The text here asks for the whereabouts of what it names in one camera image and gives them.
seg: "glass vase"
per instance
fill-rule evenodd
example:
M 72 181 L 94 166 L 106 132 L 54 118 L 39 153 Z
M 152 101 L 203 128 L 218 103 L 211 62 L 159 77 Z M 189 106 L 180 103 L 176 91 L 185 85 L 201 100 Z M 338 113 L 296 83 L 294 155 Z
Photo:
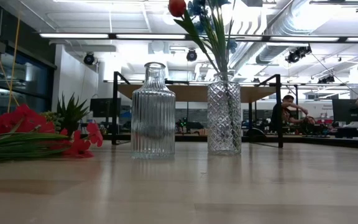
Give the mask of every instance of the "glass vase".
M 240 84 L 230 82 L 228 73 L 214 77 L 215 82 L 208 85 L 208 154 L 240 154 Z
M 143 86 L 132 94 L 132 158 L 170 158 L 175 154 L 175 94 L 165 86 L 165 65 L 150 62 L 145 69 Z

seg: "wooden tabletop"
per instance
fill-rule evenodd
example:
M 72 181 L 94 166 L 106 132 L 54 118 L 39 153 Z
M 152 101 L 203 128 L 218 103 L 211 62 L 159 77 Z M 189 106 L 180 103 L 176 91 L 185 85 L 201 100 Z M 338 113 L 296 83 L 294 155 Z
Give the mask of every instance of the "wooden tabletop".
M 132 92 L 142 85 L 118 85 L 118 92 L 132 98 Z M 207 86 L 167 85 L 179 102 L 207 102 Z M 252 103 L 275 93 L 275 87 L 241 87 L 241 103 Z

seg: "exposed ductwork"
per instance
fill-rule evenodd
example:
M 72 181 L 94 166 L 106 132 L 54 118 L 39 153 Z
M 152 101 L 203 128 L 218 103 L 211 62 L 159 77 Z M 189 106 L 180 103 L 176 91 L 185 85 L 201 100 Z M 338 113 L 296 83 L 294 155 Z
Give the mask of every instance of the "exposed ductwork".
M 331 7 L 309 4 L 310 0 L 294 0 L 281 16 L 267 28 L 266 35 L 309 35 L 323 25 L 335 13 Z M 247 63 L 269 64 L 289 46 L 274 46 L 266 43 L 253 44 L 236 64 L 236 70 Z

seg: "computer monitor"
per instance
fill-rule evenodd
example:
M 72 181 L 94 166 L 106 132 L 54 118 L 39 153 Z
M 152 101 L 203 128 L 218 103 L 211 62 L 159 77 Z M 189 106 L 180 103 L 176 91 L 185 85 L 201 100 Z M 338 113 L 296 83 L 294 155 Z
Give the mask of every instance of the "computer monitor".
M 89 109 L 93 112 L 94 118 L 107 118 L 112 117 L 114 106 L 112 98 L 97 98 L 91 99 L 91 106 Z M 121 109 L 121 98 L 117 99 L 117 116 Z
M 334 120 L 349 124 L 358 121 L 358 106 L 356 100 L 333 100 Z

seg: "spiky plant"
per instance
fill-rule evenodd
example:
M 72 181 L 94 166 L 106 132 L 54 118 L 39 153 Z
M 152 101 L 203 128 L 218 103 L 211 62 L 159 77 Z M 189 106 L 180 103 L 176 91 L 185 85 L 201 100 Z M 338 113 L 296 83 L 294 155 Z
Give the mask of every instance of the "spiky plant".
M 57 113 L 63 118 L 60 122 L 60 127 L 61 129 L 67 129 L 69 136 L 78 129 L 79 120 L 89 113 L 89 111 L 87 111 L 89 108 L 88 106 L 83 108 L 86 100 L 78 105 L 79 100 L 80 98 L 77 97 L 77 101 L 75 101 L 73 93 L 66 106 L 65 96 L 62 94 L 62 100 L 58 100 L 57 103 Z

